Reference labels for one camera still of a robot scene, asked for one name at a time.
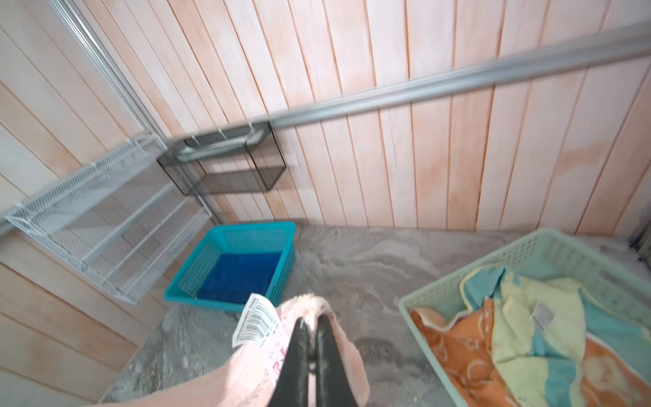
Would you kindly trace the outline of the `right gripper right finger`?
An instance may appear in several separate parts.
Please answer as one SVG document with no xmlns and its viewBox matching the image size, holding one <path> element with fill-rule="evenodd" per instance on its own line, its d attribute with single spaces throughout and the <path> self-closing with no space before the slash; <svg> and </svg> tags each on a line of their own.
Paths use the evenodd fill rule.
<svg viewBox="0 0 651 407">
<path fill-rule="evenodd" d="M 357 407 L 347 378 L 330 319 L 321 315 L 315 337 L 316 405 L 318 407 Z"/>
</svg>

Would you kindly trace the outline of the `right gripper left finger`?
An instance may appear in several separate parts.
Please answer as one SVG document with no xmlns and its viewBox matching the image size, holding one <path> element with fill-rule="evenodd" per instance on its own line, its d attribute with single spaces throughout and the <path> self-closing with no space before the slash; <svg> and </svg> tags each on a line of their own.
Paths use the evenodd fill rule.
<svg viewBox="0 0 651 407">
<path fill-rule="evenodd" d="M 303 318 L 298 318 L 269 407 L 309 405 L 310 355 L 309 326 Z"/>
</svg>

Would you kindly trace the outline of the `pink towel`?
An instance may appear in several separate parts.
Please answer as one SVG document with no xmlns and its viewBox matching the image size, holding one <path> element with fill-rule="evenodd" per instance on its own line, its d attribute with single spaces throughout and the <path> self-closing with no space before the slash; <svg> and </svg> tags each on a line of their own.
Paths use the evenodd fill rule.
<svg viewBox="0 0 651 407">
<path fill-rule="evenodd" d="M 290 332 L 298 317 L 326 315 L 332 323 L 346 378 L 359 406 L 368 405 L 371 390 L 361 355 L 337 322 L 332 307 L 313 293 L 300 295 L 276 309 L 281 327 Z M 265 406 L 275 390 L 262 352 L 246 344 L 215 371 L 189 382 L 123 403 L 125 406 Z"/>
</svg>

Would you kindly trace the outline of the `blue towel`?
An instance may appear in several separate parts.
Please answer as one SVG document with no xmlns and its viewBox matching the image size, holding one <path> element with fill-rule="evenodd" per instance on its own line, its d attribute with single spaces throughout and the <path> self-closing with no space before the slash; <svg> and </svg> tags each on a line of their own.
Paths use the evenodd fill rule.
<svg viewBox="0 0 651 407">
<path fill-rule="evenodd" d="M 265 294 L 281 253 L 222 254 L 198 290 L 201 299 L 244 305 L 252 293 Z"/>
</svg>

